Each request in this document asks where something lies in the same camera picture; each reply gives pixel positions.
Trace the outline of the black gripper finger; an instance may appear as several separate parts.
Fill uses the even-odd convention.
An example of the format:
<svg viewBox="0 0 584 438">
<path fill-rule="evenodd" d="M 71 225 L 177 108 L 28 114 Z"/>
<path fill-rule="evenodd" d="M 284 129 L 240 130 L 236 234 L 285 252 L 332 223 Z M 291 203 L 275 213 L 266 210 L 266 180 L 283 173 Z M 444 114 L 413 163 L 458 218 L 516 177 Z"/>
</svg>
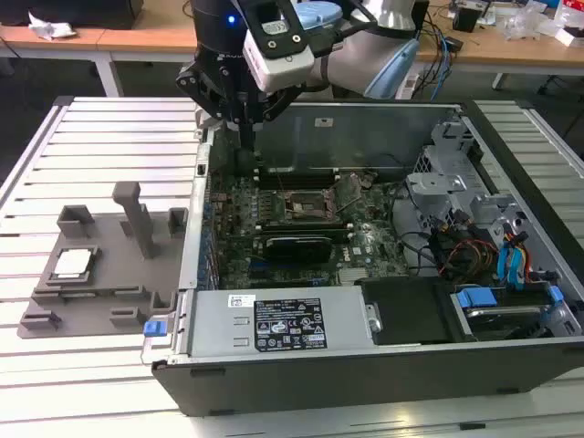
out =
<svg viewBox="0 0 584 438">
<path fill-rule="evenodd" d="M 256 132 L 263 124 L 275 120 L 302 93 L 302 86 L 295 85 L 273 92 L 258 87 L 250 92 L 250 150 L 255 148 Z"/>
<path fill-rule="evenodd" d="M 210 116 L 236 130 L 240 147 L 250 151 L 251 125 L 235 80 L 235 71 L 224 62 L 192 62 L 182 67 L 176 83 Z"/>
</svg>

